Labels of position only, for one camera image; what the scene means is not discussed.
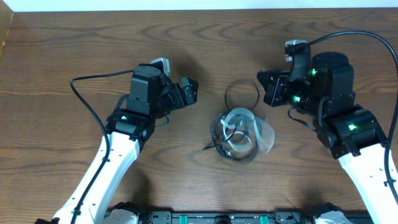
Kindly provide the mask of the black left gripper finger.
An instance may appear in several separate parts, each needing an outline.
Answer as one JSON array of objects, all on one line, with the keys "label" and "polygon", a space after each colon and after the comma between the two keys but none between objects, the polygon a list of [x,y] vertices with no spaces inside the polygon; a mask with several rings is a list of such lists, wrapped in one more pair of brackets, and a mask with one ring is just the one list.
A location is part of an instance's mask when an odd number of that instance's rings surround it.
[{"label": "black left gripper finger", "polygon": [[197,90],[193,84],[186,85],[182,88],[182,100],[184,105],[193,105],[197,102]]},{"label": "black left gripper finger", "polygon": [[191,78],[185,77],[181,79],[184,88],[191,89],[192,92],[198,91],[198,82]]}]

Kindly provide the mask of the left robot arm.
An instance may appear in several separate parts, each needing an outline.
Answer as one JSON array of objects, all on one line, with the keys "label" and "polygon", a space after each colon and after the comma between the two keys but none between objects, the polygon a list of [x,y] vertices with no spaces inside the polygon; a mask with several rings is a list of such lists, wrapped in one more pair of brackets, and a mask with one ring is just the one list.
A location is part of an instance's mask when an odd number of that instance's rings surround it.
[{"label": "left robot arm", "polygon": [[94,113],[103,137],[98,152],[74,193],[51,223],[139,223],[137,212],[108,206],[128,168],[152,136],[156,121],[171,111],[197,102],[198,82],[185,77],[170,79],[169,61],[158,58],[128,71],[130,92],[120,97],[102,122]]}]

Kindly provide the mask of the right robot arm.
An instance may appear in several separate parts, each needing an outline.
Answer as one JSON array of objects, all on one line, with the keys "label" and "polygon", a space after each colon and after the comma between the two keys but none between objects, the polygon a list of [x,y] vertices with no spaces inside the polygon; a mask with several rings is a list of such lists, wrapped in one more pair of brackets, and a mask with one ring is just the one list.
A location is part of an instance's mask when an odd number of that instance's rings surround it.
[{"label": "right robot arm", "polygon": [[260,71],[257,79],[266,104],[289,104],[313,117],[311,129],[354,182],[372,221],[396,223],[397,203],[386,174],[397,184],[397,170],[376,117],[354,102],[354,69],[348,57],[338,52],[300,54],[290,70]]}]

